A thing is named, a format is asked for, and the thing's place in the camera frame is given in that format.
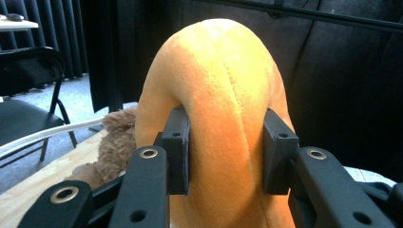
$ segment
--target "gray carpet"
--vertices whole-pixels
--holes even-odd
[[[12,99],[24,100],[44,109],[48,109],[52,92],[53,85],[48,85],[45,89],[33,89],[28,93],[12,97]],[[103,117],[108,112],[107,108],[104,108],[97,113],[93,112],[87,75],[84,75],[82,78],[66,80],[63,82],[59,98],[65,105],[67,114],[72,124]],[[133,105],[134,104],[125,104],[124,108],[128,108]],[[60,110],[56,110],[56,115],[61,117]],[[92,128],[82,128],[74,131],[74,133],[78,143],[81,143],[96,134],[96,131]],[[40,150],[38,150],[21,160],[1,168],[0,194],[10,189],[18,182],[28,178],[30,175],[45,167],[50,162],[65,155],[72,149],[73,145],[68,133],[59,134],[49,139],[48,150],[44,161],[39,161]],[[11,159],[12,158],[0,161],[0,165]]]

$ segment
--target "chair leg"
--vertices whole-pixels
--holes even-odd
[[[44,145],[42,146],[41,157],[39,158],[40,162],[43,162],[45,159],[45,155],[47,154],[48,149],[48,139],[44,140]]]
[[[73,131],[69,131],[68,135],[70,135],[71,142],[73,143],[74,148],[77,147],[77,139],[75,138],[75,134]]]

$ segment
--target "plush fabric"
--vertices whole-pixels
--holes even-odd
[[[137,109],[138,147],[151,145],[170,110],[189,116],[190,192],[171,196],[176,227],[292,227],[286,196],[262,190],[267,107],[292,127],[282,79],[248,28],[212,19],[171,36],[157,53]]]

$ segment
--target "black folding chair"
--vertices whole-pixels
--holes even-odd
[[[23,138],[27,135],[70,124],[68,115],[59,100],[60,86],[63,81],[64,61],[61,54],[50,47],[28,47],[0,51],[0,146]],[[14,100],[11,96],[27,92],[41,85],[54,84],[50,109],[44,110],[34,104]],[[59,106],[63,119],[54,114]],[[68,132],[75,147],[77,140],[72,131]],[[0,161],[6,159],[32,144],[24,146],[12,153],[0,155]],[[0,167],[24,158],[42,148],[40,161],[43,161],[48,147],[48,139],[42,146],[33,148]]]

